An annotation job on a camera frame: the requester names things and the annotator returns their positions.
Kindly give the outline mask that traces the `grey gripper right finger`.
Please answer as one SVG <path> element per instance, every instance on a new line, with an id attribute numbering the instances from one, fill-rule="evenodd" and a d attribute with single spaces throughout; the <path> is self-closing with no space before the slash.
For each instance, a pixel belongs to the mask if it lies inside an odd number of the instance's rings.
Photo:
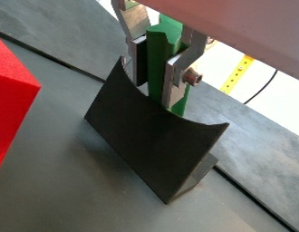
<path id="1" fill-rule="evenodd" d="M 207 45 L 207 35 L 188 27 L 183 27 L 182 42 L 188 47 L 175 55 L 166 64 L 163 83 L 163 106 L 171 108 L 184 97 L 187 85 L 195 86 L 202 75 L 191 65 L 202 57 Z"/>

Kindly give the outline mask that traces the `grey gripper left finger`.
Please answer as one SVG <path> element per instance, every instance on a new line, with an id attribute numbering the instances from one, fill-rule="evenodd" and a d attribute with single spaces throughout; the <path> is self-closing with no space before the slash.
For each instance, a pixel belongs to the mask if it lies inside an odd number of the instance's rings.
<path id="1" fill-rule="evenodd" d="M 147 7 L 136 0 L 111 0 L 111 5 L 124 29 L 134 62 L 134 83 L 142 86 L 148 81 L 147 29 L 151 23 Z"/>

